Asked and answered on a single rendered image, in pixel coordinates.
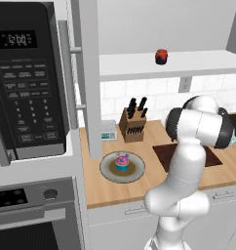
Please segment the stainless steel oven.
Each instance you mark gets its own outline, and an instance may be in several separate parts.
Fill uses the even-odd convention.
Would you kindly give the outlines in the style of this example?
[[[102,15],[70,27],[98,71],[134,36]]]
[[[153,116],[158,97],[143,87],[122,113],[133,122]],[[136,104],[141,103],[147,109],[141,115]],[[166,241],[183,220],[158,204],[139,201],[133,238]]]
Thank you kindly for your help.
[[[83,250],[71,178],[0,187],[0,250]]]

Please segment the pink and blue cupcake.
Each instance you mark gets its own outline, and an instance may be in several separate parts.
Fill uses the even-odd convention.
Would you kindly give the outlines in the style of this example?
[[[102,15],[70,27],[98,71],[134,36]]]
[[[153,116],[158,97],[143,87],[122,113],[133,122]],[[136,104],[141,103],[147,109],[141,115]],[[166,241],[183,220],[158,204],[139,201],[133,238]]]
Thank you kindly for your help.
[[[129,163],[130,161],[128,155],[118,156],[115,160],[116,170],[119,172],[126,172],[128,170]]]

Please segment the grey wall socket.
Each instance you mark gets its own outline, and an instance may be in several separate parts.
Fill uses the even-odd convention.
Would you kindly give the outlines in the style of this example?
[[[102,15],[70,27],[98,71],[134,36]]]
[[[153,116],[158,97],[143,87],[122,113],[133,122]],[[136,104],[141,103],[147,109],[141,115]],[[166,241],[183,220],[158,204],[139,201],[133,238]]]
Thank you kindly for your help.
[[[181,77],[179,81],[178,91],[180,93],[188,93],[190,91],[191,81],[192,81],[191,76]]]

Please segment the white drawer front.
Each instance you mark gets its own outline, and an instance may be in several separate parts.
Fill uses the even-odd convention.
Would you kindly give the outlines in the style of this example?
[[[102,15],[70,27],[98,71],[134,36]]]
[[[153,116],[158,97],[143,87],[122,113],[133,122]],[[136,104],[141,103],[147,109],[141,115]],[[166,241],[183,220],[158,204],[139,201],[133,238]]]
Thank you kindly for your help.
[[[212,205],[232,202],[236,200],[236,185],[206,189],[205,194]]]
[[[158,217],[149,214],[147,211],[140,214],[125,215],[125,211],[127,211],[129,208],[136,209],[139,207],[144,207],[142,200],[89,209],[89,226],[94,227],[108,225],[111,223],[124,222],[133,219],[145,219],[152,221],[154,224],[157,223]]]

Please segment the red jam jar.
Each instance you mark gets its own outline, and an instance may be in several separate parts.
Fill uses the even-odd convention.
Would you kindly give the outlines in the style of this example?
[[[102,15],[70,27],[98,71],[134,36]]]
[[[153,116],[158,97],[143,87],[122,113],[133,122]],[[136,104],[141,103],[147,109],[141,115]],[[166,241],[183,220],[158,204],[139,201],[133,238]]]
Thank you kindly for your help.
[[[158,49],[155,54],[155,62],[157,64],[166,64],[168,59],[168,51],[166,49]]]

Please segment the grey kitchen scale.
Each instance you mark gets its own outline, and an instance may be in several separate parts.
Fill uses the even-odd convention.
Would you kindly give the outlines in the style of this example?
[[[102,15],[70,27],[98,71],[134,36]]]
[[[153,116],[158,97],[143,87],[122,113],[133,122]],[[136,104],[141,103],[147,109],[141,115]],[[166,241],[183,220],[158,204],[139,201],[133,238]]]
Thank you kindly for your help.
[[[117,140],[116,122],[114,120],[101,121],[101,139],[103,141]]]

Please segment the white cabinet shelf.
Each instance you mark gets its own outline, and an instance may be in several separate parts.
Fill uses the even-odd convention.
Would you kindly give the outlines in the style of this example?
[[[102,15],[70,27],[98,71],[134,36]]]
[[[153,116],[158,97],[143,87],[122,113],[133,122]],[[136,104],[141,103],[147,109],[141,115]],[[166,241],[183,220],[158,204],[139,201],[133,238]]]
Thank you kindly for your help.
[[[232,73],[236,73],[236,54],[226,50],[170,52],[164,65],[155,62],[154,53],[99,57],[101,82]]]

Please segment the dark brown cutting board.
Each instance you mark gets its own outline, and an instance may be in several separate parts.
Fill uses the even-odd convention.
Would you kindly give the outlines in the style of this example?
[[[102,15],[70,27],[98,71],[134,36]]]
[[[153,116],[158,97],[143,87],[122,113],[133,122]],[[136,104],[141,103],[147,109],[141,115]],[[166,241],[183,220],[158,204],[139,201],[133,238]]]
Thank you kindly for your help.
[[[170,162],[174,155],[176,147],[177,144],[152,147],[166,173],[169,172]],[[222,164],[218,157],[207,146],[205,146],[205,151],[207,155],[205,167],[212,167]]]

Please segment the black microwave oven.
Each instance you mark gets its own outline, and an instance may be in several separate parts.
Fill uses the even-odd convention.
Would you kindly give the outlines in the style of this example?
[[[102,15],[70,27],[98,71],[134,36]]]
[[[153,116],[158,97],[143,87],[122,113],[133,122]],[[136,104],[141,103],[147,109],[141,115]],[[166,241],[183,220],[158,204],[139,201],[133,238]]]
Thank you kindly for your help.
[[[52,2],[0,2],[0,135],[15,160],[66,152],[69,131]]]

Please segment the wooden knife block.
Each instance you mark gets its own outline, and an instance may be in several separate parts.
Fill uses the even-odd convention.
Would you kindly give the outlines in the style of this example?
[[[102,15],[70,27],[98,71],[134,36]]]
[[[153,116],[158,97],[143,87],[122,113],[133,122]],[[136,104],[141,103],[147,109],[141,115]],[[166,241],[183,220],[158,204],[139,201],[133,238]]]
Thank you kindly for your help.
[[[131,98],[128,107],[125,107],[119,122],[121,134],[126,143],[142,142],[146,124],[147,97],[143,97],[137,104],[136,98]]]

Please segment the grey round plate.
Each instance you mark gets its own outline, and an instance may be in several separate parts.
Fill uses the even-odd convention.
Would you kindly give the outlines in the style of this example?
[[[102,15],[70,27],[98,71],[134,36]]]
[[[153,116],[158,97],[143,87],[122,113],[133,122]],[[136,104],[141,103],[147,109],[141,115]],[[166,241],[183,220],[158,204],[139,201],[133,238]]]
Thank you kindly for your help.
[[[129,167],[126,172],[119,172],[115,167],[115,160],[118,156],[128,155]],[[140,179],[145,172],[144,161],[135,153],[118,150],[108,153],[100,162],[101,174],[110,182],[117,184],[128,184]]]

